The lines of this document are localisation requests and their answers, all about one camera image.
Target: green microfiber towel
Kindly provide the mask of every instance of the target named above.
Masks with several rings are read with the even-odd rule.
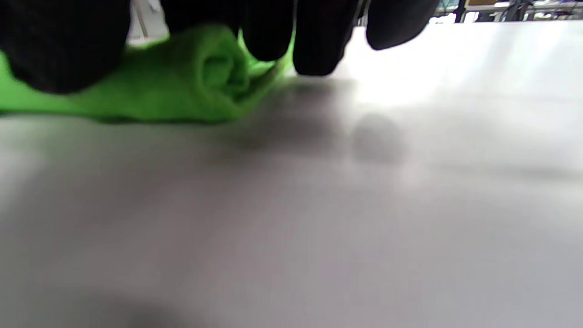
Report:
[[[277,62],[259,62],[228,27],[205,25],[131,47],[118,69],[98,84],[75,95],[55,96],[16,80],[0,53],[0,110],[218,123],[255,108],[291,62],[290,54]]]

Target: gloved hand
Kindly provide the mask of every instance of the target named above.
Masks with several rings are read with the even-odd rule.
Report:
[[[367,38],[376,50],[404,43],[425,27],[439,0],[297,0],[294,66],[301,75],[330,74],[368,7]],[[204,21],[243,30],[259,60],[283,56],[294,26],[294,0],[162,0],[171,33]]]
[[[439,0],[161,0],[172,34],[202,23],[243,31],[257,59],[286,53],[301,75],[330,74],[344,56],[356,19],[368,6],[374,49],[417,36]],[[15,77],[48,93],[72,93],[103,78],[121,59],[129,0],[0,0],[0,50]]]

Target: finger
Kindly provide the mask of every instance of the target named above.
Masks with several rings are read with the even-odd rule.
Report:
[[[224,24],[238,34],[241,0],[160,0],[170,34],[204,23]]]
[[[302,75],[332,73],[344,56],[362,0],[299,0],[294,66]]]
[[[243,38],[249,52],[261,61],[281,58],[292,40],[294,0],[247,0],[243,9]]]
[[[421,33],[440,0],[372,0],[366,36],[376,50],[405,43]]]
[[[10,0],[3,10],[0,47],[14,77],[32,88],[78,92],[121,61],[131,20],[129,0]]]

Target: white table surface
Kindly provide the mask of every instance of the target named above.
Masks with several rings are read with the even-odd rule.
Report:
[[[1,326],[580,328],[582,53],[579,22],[357,30],[235,124],[3,118]]]

